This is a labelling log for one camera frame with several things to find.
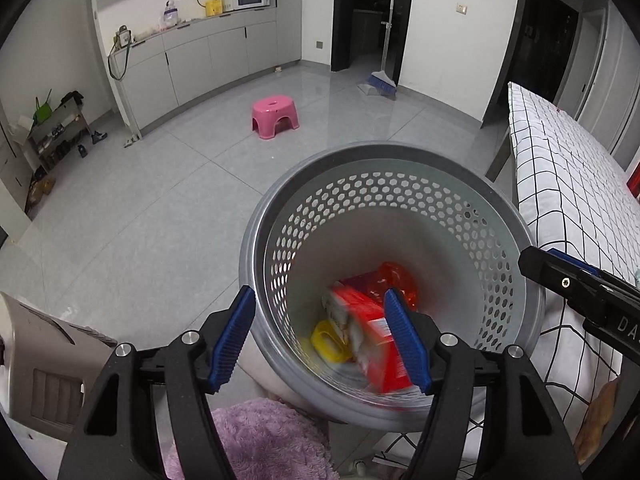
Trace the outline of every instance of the bed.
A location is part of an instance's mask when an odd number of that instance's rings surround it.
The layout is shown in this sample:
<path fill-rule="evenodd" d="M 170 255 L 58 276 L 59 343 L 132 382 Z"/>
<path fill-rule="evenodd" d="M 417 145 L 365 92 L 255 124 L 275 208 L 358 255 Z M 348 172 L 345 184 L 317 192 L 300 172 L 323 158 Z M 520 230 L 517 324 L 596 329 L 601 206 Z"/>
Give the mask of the bed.
<path fill-rule="evenodd" d="M 486 176 L 495 181 L 515 160 L 514 202 L 540 248 L 557 248 L 634 283 L 640 267 L 640 205 L 622 168 L 567 113 L 511 83 L 510 130 Z M 533 364 L 575 439 L 589 403 L 617 377 L 622 356 L 585 334 L 582 317 L 553 293 L 546 297 Z M 638 392 L 638 368 L 625 361 L 626 396 Z M 616 412 L 626 413 L 621 392 Z M 459 478 L 470 478 L 482 420 L 470 420 Z M 408 465 L 420 434 L 389 433 L 376 445 L 376 461 Z"/>

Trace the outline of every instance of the perforated basket liner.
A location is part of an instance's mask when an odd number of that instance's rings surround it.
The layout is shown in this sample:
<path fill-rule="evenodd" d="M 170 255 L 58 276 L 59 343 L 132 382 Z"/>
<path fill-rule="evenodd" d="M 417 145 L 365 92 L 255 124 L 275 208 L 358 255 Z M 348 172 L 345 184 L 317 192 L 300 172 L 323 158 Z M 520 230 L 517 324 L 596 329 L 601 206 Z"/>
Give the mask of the perforated basket liner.
<path fill-rule="evenodd" d="M 397 171 L 399 164 L 406 173 Z M 287 313 L 289 269 L 305 241 L 339 215 L 376 207 L 423 215 L 466 251 L 483 296 L 476 348 L 502 351 L 514 342 L 522 322 L 518 309 L 524 309 L 525 285 L 519 272 L 513 273 L 520 251 L 504 221 L 475 190 L 450 174 L 416 162 L 369 159 L 332 168 L 309 181 L 284 206 L 268 240 L 265 286 L 270 310 L 284 341 L 310 371 L 344 393 L 377 403 L 381 396 L 340 382 L 310 359 Z M 425 399 L 417 388 L 385 397 L 396 405 L 422 404 Z"/>

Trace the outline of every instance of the tiled floor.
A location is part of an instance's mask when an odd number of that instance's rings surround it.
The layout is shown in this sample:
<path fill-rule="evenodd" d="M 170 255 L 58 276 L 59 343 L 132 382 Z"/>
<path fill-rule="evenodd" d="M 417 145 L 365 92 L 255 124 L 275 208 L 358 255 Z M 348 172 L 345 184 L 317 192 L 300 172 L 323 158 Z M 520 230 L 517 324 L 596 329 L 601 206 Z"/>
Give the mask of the tiled floor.
<path fill-rule="evenodd" d="M 366 64 L 335 74 L 289 68 L 197 105 L 126 150 L 123 124 L 100 124 L 108 139 L 85 142 L 87 158 L 72 152 L 56 167 L 56 187 L 32 228 L 0 250 L 0 289 L 138 348 L 160 346 L 228 306 L 215 300 L 233 295 L 255 205 L 304 158 L 356 140 L 391 139 L 486 170 L 506 122 L 477 130 L 426 100 L 367 97 L 356 85 L 369 72 Z M 250 131 L 251 104 L 279 93 L 295 99 L 300 129 L 260 140 Z M 261 394 L 235 374 L 216 400 Z"/>

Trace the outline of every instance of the green bag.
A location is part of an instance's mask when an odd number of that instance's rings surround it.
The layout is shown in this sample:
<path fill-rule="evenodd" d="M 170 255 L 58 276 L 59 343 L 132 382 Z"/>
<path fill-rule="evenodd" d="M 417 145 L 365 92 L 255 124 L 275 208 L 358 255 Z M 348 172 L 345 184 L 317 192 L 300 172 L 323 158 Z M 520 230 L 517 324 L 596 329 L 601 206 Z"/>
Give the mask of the green bag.
<path fill-rule="evenodd" d="M 36 113 L 33 115 L 33 119 L 36 121 L 36 124 L 42 124 L 44 121 L 51 117 L 53 111 L 51 110 L 51 106 L 49 105 L 49 97 L 51 96 L 51 90 L 49 90 L 49 94 L 47 95 L 47 100 L 44 101 L 44 104 L 40 106 L 38 102 L 38 98 L 36 97 Z"/>

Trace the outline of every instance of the broom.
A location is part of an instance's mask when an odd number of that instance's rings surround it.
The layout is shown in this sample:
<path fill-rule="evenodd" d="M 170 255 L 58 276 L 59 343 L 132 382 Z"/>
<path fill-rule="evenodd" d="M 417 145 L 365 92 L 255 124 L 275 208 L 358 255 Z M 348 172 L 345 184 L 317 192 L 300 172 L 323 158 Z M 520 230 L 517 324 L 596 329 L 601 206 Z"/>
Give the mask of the broom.
<path fill-rule="evenodd" d="M 386 56 L 389 51 L 389 37 L 391 36 L 391 21 L 394 16 L 394 0 L 391 0 L 391 8 L 389 10 L 389 20 L 388 22 L 382 22 L 386 27 L 385 34 L 385 47 L 382 51 L 382 66 L 380 67 L 380 72 L 373 72 L 367 81 L 368 84 L 358 85 L 358 88 L 362 90 L 366 95 L 395 95 L 396 94 L 396 83 L 386 75 L 385 66 L 386 66 Z"/>

